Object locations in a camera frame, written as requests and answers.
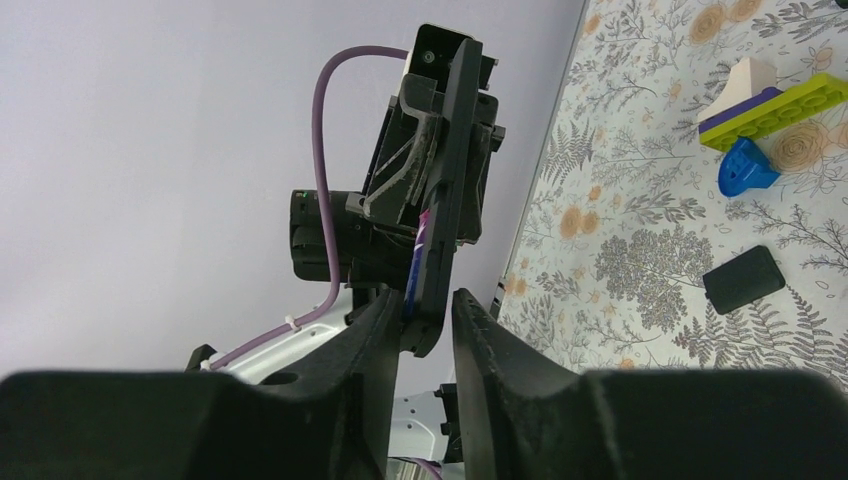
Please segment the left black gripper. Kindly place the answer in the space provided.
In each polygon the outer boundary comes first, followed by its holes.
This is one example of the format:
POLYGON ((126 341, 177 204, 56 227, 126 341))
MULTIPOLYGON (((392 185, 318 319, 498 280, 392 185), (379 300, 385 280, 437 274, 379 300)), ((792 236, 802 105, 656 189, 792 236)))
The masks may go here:
MULTIPOLYGON (((362 206, 364 217, 382 230, 412 234, 418 228, 442 120, 444 95, 434 86, 409 75, 390 99, 362 206)), ((482 235, 490 159, 505 138, 505 128, 496 123, 498 108, 496 97, 478 94, 457 233, 460 243, 475 244, 482 235)))

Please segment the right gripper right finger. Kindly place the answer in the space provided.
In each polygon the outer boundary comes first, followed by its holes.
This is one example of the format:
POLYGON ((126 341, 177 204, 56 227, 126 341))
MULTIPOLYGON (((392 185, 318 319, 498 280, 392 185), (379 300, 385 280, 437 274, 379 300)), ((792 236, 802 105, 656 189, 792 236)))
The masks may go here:
POLYGON ((847 402, 801 370, 571 372, 452 300, 470 479, 843 479, 847 402))

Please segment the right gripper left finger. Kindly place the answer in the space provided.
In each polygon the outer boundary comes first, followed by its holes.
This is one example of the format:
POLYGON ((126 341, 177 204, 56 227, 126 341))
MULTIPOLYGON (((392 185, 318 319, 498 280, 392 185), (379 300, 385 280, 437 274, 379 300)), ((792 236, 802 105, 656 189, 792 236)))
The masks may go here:
POLYGON ((1 384, 5 479, 380 479, 401 295, 253 386, 226 373, 25 372, 1 384))

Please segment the black remote control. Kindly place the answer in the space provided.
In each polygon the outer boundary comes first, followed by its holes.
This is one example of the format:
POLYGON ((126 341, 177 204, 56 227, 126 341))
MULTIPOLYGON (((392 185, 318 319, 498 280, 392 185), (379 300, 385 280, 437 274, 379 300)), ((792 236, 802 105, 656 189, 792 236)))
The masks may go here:
POLYGON ((465 40, 456 53, 444 96, 433 166, 425 183, 422 212, 430 210, 428 236, 414 312, 411 318, 403 315, 401 330, 401 349, 418 358, 432 351, 443 330, 482 49, 481 42, 465 40))

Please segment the AAA battery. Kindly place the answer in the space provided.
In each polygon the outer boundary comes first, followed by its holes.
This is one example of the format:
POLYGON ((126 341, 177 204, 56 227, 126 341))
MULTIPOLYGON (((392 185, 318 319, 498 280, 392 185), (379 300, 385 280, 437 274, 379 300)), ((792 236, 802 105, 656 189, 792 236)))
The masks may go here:
POLYGON ((403 308, 403 315, 405 318, 411 318, 415 308, 415 292, 417 289, 419 271, 424 255, 424 247, 428 236, 429 217, 429 209, 423 211, 419 215, 419 224, 413 245, 412 261, 405 289, 405 300, 403 308))

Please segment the black battery cover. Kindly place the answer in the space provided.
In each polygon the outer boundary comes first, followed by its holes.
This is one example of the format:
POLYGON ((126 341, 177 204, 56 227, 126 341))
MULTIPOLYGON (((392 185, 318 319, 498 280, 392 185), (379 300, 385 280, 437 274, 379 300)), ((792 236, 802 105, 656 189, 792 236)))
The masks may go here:
POLYGON ((718 315, 726 315, 786 286, 772 253, 753 247, 702 276, 705 297, 718 315))

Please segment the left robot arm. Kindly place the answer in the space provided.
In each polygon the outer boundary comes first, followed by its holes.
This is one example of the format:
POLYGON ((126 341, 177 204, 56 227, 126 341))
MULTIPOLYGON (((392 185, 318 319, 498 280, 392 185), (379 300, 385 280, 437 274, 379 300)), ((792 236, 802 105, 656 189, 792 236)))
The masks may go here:
POLYGON ((438 459, 441 429, 393 391, 399 354, 442 333, 456 248, 482 233, 505 135, 488 76, 469 61, 406 74, 362 191, 293 195, 296 274, 347 284, 353 310, 218 363, 190 478, 377 479, 393 456, 438 459))

